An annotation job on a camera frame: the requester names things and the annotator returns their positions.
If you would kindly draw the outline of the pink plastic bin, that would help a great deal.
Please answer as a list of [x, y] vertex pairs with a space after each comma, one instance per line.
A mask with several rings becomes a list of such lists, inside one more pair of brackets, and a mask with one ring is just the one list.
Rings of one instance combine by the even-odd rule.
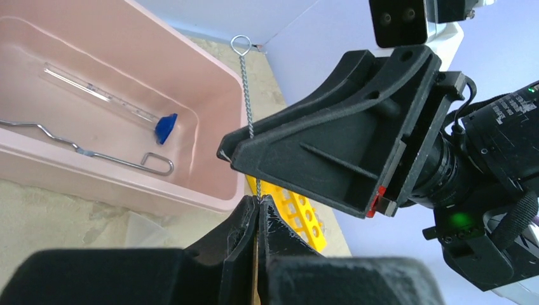
[[1, 2], [1, 177], [158, 215], [233, 210], [240, 78], [135, 1]]

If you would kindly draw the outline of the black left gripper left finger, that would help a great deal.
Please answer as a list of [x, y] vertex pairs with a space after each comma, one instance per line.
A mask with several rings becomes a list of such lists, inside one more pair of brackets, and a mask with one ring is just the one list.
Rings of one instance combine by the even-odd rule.
[[251, 304], [258, 206], [245, 196], [230, 216], [181, 248], [51, 249], [29, 256], [2, 304]]

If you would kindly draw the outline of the metal crucible tongs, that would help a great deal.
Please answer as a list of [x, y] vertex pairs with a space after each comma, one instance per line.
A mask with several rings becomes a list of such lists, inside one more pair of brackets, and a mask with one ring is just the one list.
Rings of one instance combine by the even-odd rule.
[[[75, 143], [75, 142], [73, 142], [71, 140], [68, 140], [68, 139], [65, 139], [65, 138], [62, 138], [62, 137], [58, 137], [58, 136], [52, 134], [52, 132], [49, 131], [49, 129], [47, 129], [44, 125], [39, 124], [39, 123], [22, 122], [22, 121], [6, 121], [6, 120], [2, 119], [1, 120], [1, 125], [2, 126], [10, 126], [10, 127], [20, 127], [20, 128], [37, 128], [37, 129], [41, 130], [49, 139], [52, 139], [55, 142], [59, 142], [59, 143], [71, 146], [73, 148], [73, 150], [76, 153], [80, 154], [80, 155], [88, 156], [88, 157], [91, 157], [91, 158], [104, 159], [106, 161], [110, 161], [110, 162], [118, 163], [118, 164], [121, 164], [121, 165], [129, 166], [131, 168], [134, 168], [134, 169], [137, 169], [137, 170], [142, 170], [144, 172], [149, 172], [151, 174], [155, 174], [155, 175], [159, 175], [159, 176], [169, 176], [175, 170], [175, 166], [174, 166], [174, 163], [173, 163], [172, 160], [170, 160], [170, 159], [168, 159], [168, 158], [166, 158], [164, 156], [158, 155], [156, 153], [153, 153], [153, 152], [145, 153], [145, 155], [143, 155], [140, 163], [136, 164], [136, 163], [132, 163], [132, 162], [129, 162], [129, 161], [125, 161], [123, 159], [115, 158], [113, 156], [102, 154], [100, 152], [95, 152], [95, 151], [83, 149], [81, 146], [79, 146], [77, 143]], [[155, 159], [158, 159], [160, 161], [165, 162], [168, 165], [168, 170], [167, 171], [160, 171], [160, 170], [156, 170], [156, 169], [149, 168], [149, 167], [145, 166], [145, 164], [146, 164], [146, 162], [147, 162], [147, 160], [149, 158], [155, 158]]]

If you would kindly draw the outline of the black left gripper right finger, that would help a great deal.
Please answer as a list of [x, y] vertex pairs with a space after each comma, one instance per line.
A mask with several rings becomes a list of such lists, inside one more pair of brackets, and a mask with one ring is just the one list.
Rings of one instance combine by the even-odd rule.
[[262, 304], [444, 304], [430, 270], [408, 257], [325, 257], [259, 203], [258, 283]]

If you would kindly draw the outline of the wire test tube brush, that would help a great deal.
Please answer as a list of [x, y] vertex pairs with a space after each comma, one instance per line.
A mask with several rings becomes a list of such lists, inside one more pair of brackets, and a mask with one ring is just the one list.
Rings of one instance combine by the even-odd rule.
[[[243, 51], [240, 51], [236, 47], [236, 42], [238, 40], [245, 40], [246, 45], [243, 48]], [[250, 92], [249, 92], [249, 81], [247, 76], [247, 64], [246, 64], [246, 55], [249, 53], [249, 51], [252, 48], [252, 42], [250, 38], [246, 35], [235, 35], [231, 38], [229, 45], [231, 49], [238, 55], [239, 58], [239, 64], [240, 64], [240, 72], [242, 77], [242, 87], [243, 87], [243, 97], [245, 101], [246, 106], [246, 115], [247, 115], [247, 128], [249, 133], [249, 138], [254, 138], [254, 120], [253, 120], [253, 113], [252, 113], [252, 104], [250, 101]]]

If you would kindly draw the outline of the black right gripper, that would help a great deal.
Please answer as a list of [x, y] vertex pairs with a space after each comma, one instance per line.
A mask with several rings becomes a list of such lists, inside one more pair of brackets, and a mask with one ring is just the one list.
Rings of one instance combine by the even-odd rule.
[[462, 72], [438, 74], [440, 65], [424, 45], [388, 57], [346, 52], [306, 98], [225, 135], [217, 157], [358, 218], [450, 207], [470, 193], [475, 171], [463, 128], [444, 131], [457, 113], [448, 109], [477, 87]]

